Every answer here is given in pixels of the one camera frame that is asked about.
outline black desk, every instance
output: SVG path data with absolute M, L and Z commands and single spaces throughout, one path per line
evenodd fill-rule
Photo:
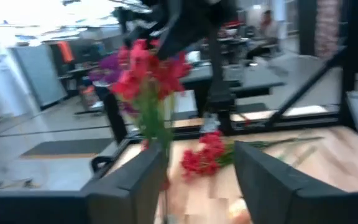
M 74 113 L 74 115 L 100 113 L 100 111 L 98 111 L 98 110 L 94 110 L 94 111 L 89 110 L 88 104 L 86 103 L 86 100 L 85 100 L 85 97 L 82 95 L 82 92 L 80 90 L 80 83 L 81 83 L 82 78 L 87 76 L 89 71 L 91 71 L 94 68 L 98 68 L 98 67 L 99 67 L 98 65 L 95 65 L 95 66 L 90 66 L 87 68 L 77 68 L 77 69 L 67 72 L 69 75 L 72 76 L 72 79 L 75 80 L 76 90 L 78 91 L 78 94 L 81 99 L 81 104 L 84 108 L 84 111 L 76 112 L 76 113 Z
M 186 90 L 194 91 L 198 116 L 200 118 L 203 117 L 208 90 L 211 84 L 211 69 L 210 65 L 194 68 L 188 76 L 181 79 Z M 231 91 L 236 94 L 236 98 L 263 96 L 269 95 L 271 88 L 284 84 L 285 83 L 268 68 L 256 66 L 246 69 L 242 86 L 233 87 Z

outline white wall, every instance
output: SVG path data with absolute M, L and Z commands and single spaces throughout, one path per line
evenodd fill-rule
M 268 9 L 266 5 L 253 5 L 248 9 L 247 25 L 260 27 L 262 14 Z
M 276 21 L 282 21 L 280 24 L 280 31 L 279 31 L 279 37 L 281 39 L 285 39 L 287 37 L 287 27 L 285 20 L 286 12 L 285 12 L 285 0 L 272 0 L 272 10 L 273 10 L 273 16 Z
M 0 42 L 0 116 L 31 112 L 31 99 L 26 94 L 30 90 L 23 80 L 19 81 L 20 76 L 20 69 Z

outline flower bouquet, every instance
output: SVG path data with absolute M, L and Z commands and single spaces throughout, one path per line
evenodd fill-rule
M 158 41 L 153 41 L 152 45 L 157 47 Z M 111 91 L 118 96 L 123 112 L 143 135 L 143 149 L 158 138 L 169 157 L 174 93 L 184 90 L 179 78 L 190 71 L 190 66 L 185 63 L 185 53 L 180 53 L 178 58 L 160 61 L 154 52 L 155 49 L 147 49 L 146 41 L 140 39 L 135 41 L 132 49 L 122 47 L 118 53 L 122 74 L 111 86 Z M 163 190 L 168 187 L 167 178 Z
M 288 138 L 277 141 L 252 141 L 248 142 L 251 146 L 265 150 L 278 144 L 290 142 L 304 142 L 321 139 L 322 137 L 312 138 Z M 226 139 L 220 131 L 206 133 L 200 137 L 200 149 L 187 149 L 181 160 L 181 166 L 184 170 L 183 177 L 187 182 L 197 176 L 211 176 L 223 167 L 234 162 L 234 141 Z M 284 153 L 278 159 L 284 160 Z

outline office desk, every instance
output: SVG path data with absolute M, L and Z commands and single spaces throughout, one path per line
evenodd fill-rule
M 273 141 L 296 138 L 302 133 L 304 131 L 248 134 L 233 136 L 230 139 Z M 298 170 L 339 189 L 348 192 L 358 191 L 358 135 L 345 127 L 331 127 L 312 129 L 303 137 L 316 136 L 323 138 L 299 145 L 281 144 L 265 152 L 278 157 L 285 153 L 288 147 L 292 147 L 284 158 L 284 162 L 292 164 L 313 147 L 315 150 L 296 167 Z M 228 207 L 242 197 L 234 166 L 227 166 L 212 177 L 198 177 L 190 184 L 185 183 L 181 176 L 183 170 L 180 161 L 184 151 L 189 148 L 197 150 L 198 144 L 197 139 L 172 143 L 168 168 L 171 182 L 168 190 L 168 213 L 174 217 L 176 221 L 174 223 L 229 224 L 231 222 L 228 219 Z M 110 173 L 130 161 L 139 152 L 140 145 L 128 146 Z M 162 223 L 160 209 L 157 205 L 155 224 Z
M 186 90 L 194 91 L 198 116 L 200 118 L 203 116 L 211 79 L 212 68 L 210 65 L 194 68 L 189 75 L 181 79 Z M 268 68 L 255 66 L 252 67 L 252 69 L 246 69 L 242 86 L 233 87 L 231 91 L 236 95 L 236 98 L 263 96 L 269 95 L 271 88 L 284 84 L 285 83 Z

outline red flower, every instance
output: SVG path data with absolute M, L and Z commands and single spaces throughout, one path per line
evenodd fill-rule
M 125 100 L 133 100 L 140 93 L 141 81 L 141 77 L 135 75 L 134 71 L 123 71 L 118 82 L 110 90 L 120 94 Z
M 212 161 L 206 168 L 205 174 L 214 175 L 219 169 L 219 164 L 216 161 Z
M 149 149 L 149 140 L 144 139 L 140 144 L 142 145 L 141 151 Z
M 162 66 L 158 66 L 153 72 L 153 76 L 158 80 L 158 98 L 164 99 L 176 91 L 184 91 L 180 78 L 184 77 L 189 71 L 190 66 L 185 63 L 185 54 L 180 53 L 178 60 L 169 59 Z
M 136 40 L 131 50 L 131 70 L 140 78 L 147 75 L 149 68 L 149 51 L 146 50 L 145 40 Z
M 216 130 L 214 131 L 212 134 L 221 137 L 222 136 L 222 132 L 220 130 Z
M 247 125 L 250 125 L 251 124 L 251 120 L 250 119 L 248 119 L 247 117 L 245 117 L 244 116 L 244 121 L 245 121 L 245 123 L 244 123 L 244 126 L 247 126 Z
M 193 153 L 191 149 L 185 151 L 183 160 L 181 162 L 182 167 L 190 172 L 196 172 L 200 168 L 201 157 L 199 154 Z
M 212 142 L 220 141 L 220 137 L 214 133 L 208 133 L 200 138 L 200 143 L 210 144 Z
M 222 141 L 207 144 L 204 147 L 204 150 L 208 152 L 207 158 L 212 161 L 221 157 L 224 154 L 224 144 Z
M 149 71 L 153 75 L 153 77 L 156 77 L 155 74 L 160 73 L 160 60 L 157 58 L 157 56 L 150 54 L 149 55 Z

